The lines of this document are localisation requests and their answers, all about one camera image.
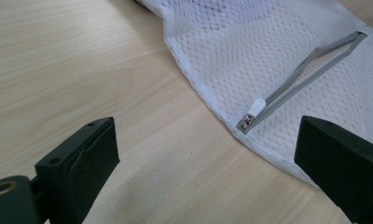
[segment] wood grain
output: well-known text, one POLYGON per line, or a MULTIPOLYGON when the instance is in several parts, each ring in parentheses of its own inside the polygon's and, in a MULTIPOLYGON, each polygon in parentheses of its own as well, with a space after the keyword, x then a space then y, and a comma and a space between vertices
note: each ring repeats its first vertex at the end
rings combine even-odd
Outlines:
MULTIPOLYGON (((373 1, 341 1, 373 26, 373 1)), ((132 0, 0 1, 0 178, 113 116, 120 165, 85 223, 350 223, 235 140, 132 0)))

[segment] zipper teeth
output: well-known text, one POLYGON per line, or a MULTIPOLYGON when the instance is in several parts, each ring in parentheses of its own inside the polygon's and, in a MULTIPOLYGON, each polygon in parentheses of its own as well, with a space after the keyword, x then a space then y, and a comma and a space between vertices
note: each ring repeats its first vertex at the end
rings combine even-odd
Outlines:
POLYGON ((351 35, 348 35, 344 37, 343 39, 340 39, 339 41, 336 41, 328 46, 325 46, 320 49, 316 49, 313 53, 311 53, 308 58, 303 61, 295 70, 295 72, 291 75, 290 78, 288 78, 284 84, 275 91, 270 97, 267 99, 268 106, 262 110, 262 112, 257 116, 251 124, 244 130, 242 130, 243 133, 247 134, 252 128, 254 128, 257 124, 259 124, 262 120, 270 116, 278 107, 280 107, 283 103, 285 103, 289 98, 291 98, 293 95, 295 95, 298 91, 305 88, 307 85, 312 83, 316 78, 323 75, 326 71, 328 71, 330 68, 335 66, 337 63, 341 62, 343 59, 345 59, 347 56, 349 56, 352 51, 367 37, 366 34, 360 34, 358 32, 355 32, 351 35), (340 45, 352 42, 352 44, 340 55, 335 57, 333 60, 331 60, 329 63, 326 63, 323 67, 318 69, 316 72, 314 72, 310 77, 307 77, 306 79, 302 80, 298 84, 296 84, 295 87, 287 91, 287 88, 289 88, 294 81, 300 76, 300 74, 303 72, 303 70, 306 68, 307 64, 313 59, 312 55, 316 52, 324 52, 328 51, 334 48, 339 47, 340 45))

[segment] gray zipper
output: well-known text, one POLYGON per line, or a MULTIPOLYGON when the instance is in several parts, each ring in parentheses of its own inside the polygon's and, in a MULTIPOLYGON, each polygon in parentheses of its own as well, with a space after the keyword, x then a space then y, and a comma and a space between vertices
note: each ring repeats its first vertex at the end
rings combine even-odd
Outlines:
POLYGON ((280 86, 271 96, 266 99, 267 106, 259 113, 255 118, 247 114, 239 123, 237 124, 237 129, 247 134, 252 128, 254 128, 262 120, 270 116, 276 109, 278 109, 283 103, 285 103, 289 98, 291 98, 295 93, 302 90, 315 79, 323 75, 330 68, 335 66, 337 63, 341 62, 347 56, 349 56, 352 51, 367 37, 366 34, 361 34, 355 32, 348 35, 336 42, 333 42, 323 48, 315 49, 294 71, 294 73, 280 86), (289 89, 292 84, 297 80, 297 78, 302 74, 303 70, 306 68, 309 62, 316 58, 317 55, 322 55, 338 48, 344 44, 351 43, 351 45, 343 51, 340 55, 335 57, 329 63, 325 64, 323 67, 318 69, 309 77, 302 80, 300 83, 296 84, 293 88, 289 89))

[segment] black plastic part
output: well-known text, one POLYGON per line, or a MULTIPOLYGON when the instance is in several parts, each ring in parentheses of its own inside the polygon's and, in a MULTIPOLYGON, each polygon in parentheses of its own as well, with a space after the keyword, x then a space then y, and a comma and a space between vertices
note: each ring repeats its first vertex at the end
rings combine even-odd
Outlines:
POLYGON ((303 117, 295 162, 352 223, 373 224, 373 144, 332 122, 303 117))
POLYGON ((119 163, 114 119, 87 124, 35 166, 51 224, 82 223, 119 163))
POLYGON ((0 180, 0 224, 42 223, 29 179, 16 175, 0 180))

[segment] zipper slider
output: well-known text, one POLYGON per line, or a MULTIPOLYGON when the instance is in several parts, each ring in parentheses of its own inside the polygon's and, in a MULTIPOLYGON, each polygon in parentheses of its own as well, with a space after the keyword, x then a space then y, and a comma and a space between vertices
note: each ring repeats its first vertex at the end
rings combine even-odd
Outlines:
POLYGON ((244 133, 253 122, 253 119, 255 119, 265 107, 266 101, 264 99, 254 100, 245 117, 237 124, 237 129, 244 133))

